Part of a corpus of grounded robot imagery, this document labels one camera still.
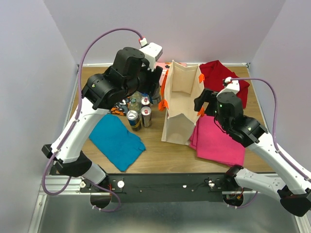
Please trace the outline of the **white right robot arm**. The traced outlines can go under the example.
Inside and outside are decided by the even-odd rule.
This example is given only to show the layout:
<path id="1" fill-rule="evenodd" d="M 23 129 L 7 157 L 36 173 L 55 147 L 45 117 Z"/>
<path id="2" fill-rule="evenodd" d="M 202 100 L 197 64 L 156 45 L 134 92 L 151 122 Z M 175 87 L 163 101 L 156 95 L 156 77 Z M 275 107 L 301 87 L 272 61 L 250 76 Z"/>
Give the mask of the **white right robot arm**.
<path id="1" fill-rule="evenodd" d="M 269 178 L 235 165 L 224 175 L 229 190 L 249 188 L 280 202 L 289 213 L 302 217 L 311 209 L 311 181 L 302 175 L 304 168 L 287 152 L 274 145 L 264 125 L 243 112 L 242 101 L 233 92 L 204 89 L 194 99 L 194 110 L 212 116 L 216 125 L 243 147 L 255 152 L 278 174 Z"/>

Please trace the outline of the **green glass bottle front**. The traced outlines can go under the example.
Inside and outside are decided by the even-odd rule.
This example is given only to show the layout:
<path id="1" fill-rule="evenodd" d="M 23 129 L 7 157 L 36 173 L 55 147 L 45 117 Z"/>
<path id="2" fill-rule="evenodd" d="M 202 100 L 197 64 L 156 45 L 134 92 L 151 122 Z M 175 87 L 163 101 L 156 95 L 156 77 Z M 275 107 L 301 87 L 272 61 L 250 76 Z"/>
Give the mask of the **green glass bottle front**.
<path id="1" fill-rule="evenodd" d="M 141 98 L 142 98 L 142 94 L 138 91 L 136 91 L 131 97 L 130 99 L 135 99 L 136 102 L 140 103 L 141 102 Z"/>

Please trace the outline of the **dark can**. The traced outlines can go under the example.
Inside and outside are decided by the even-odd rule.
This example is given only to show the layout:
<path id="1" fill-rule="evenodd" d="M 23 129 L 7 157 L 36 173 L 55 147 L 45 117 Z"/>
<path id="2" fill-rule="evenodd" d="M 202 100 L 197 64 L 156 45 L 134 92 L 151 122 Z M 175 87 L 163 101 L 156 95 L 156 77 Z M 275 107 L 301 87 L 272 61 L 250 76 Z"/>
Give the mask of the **dark can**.
<path id="1" fill-rule="evenodd" d="M 159 104 L 160 101 L 161 101 L 161 87 L 158 86 L 155 91 L 154 91 L 154 94 L 152 95 L 151 97 L 151 102 L 152 104 Z"/>

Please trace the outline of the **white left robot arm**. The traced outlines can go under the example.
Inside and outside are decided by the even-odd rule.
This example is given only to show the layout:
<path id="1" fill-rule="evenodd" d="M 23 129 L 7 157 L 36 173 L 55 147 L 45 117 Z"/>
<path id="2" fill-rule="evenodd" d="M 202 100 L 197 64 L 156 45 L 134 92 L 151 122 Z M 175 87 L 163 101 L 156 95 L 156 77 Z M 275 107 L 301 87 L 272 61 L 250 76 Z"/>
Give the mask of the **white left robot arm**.
<path id="1" fill-rule="evenodd" d="M 162 68 L 156 66 L 156 62 L 162 53 L 162 47 L 155 43 L 139 50 L 125 47 L 117 52 L 113 64 L 104 73 L 88 78 L 76 114 L 59 138 L 42 148 L 47 157 L 56 154 L 54 159 L 60 174 L 83 177 L 91 181 L 98 192 L 107 188 L 106 172 L 83 154 L 82 147 L 97 123 L 116 103 L 137 91 L 150 97 L 158 91 Z"/>

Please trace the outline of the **beige canvas tote bag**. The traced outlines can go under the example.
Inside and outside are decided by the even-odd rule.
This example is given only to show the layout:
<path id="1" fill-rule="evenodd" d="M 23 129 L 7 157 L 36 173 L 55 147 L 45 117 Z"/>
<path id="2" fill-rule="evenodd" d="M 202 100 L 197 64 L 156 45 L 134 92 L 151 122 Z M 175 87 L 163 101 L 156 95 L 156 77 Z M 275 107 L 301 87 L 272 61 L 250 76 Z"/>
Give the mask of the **beige canvas tote bag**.
<path id="1" fill-rule="evenodd" d="M 165 111 L 161 141 L 188 145 L 198 119 L 199 107 L 194 109 L 194 100 L 204 90 L 205 77 L 198 65 L 184 66 L 172 61 L 161 85 L 160 111 Z"/>

